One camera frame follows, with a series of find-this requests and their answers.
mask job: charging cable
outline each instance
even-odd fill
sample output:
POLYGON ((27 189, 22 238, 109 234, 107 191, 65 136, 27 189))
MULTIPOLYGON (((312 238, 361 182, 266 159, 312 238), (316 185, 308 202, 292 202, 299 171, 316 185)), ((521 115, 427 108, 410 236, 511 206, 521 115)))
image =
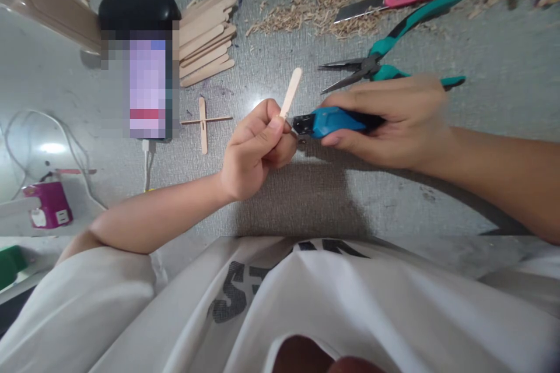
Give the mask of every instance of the charging cable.
POLYGON ((148 192, 150 190, 153 158, 156 154, 156 142, 146 139, 142 140, 142 150, 144 151, 144 192, 148 192))

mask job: right hand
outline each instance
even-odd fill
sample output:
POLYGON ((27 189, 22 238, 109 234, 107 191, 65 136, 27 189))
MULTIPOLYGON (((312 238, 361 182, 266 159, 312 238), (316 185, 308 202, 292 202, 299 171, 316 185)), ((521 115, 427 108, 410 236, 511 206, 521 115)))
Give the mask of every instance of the right hand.
POLYGON ((372 133, 342 129, 323 146, 350 152, 377 166, 421 171, 453 144, 443 109, 447 94, 433 75, 367 82, 334 93, 320 105, 379 115, 387 120, 372 133))

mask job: left hand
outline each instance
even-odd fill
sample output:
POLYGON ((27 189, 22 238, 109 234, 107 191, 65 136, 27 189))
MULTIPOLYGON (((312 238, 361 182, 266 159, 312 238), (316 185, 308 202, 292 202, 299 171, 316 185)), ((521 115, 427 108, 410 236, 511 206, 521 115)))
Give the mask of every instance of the left hand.
POLYGON ((239 123, 227 144, 220 180, 232 200, 251 198, 271 168, 290 163, 298 142, 274 99, 259 103, 239 123))

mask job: blue box cutter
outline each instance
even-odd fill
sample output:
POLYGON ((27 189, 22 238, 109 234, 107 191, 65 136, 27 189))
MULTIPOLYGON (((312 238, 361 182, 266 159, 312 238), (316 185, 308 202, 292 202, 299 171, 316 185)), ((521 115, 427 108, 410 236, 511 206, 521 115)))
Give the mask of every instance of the blue box cutter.
POLYGON ((378 115, 367 115, 346 111, 338 107, 330 107, 318 108, 311 114, 294 117, 292 126, 298 134, 308 134, 319 139, 344 128, 370 132, 384 122, 385 119, 378 115))

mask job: green object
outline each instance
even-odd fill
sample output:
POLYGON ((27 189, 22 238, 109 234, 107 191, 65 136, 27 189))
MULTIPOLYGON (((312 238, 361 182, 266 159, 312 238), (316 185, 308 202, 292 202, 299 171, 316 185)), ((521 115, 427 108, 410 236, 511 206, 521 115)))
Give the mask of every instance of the green object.
MULTIPOLYGON (((410 74, 400 71, 395 66, 382 65, 379 71, 370 77, 373 82, 378 82, 380 80, 392 80, 403 77, 410 77, 410 74)), ((467 78, 465 76, 457 76, 453 78, 441 79, 442 86, 449 89, 451 87, 462 85, 467 78)))
POLYGON ((447 12, 460 1, 461 0, 434 0, 425 6, 416 9, 410 15, 405 17, 401 23, 396 25, 386 38, 376 41, 372 46, 372 49, 369 51, 369 55, 377 55, 377 59, 385 56, 385 54, 391 51, 397 41, 415 25, 423 20, 428 20, 432 17, 440 15, 443 12, 447 12))
POLYGON ((12 284, 18 278, 18 272, 26 268, 27 262, 19 246, 0 249, 0 290, 12 284))

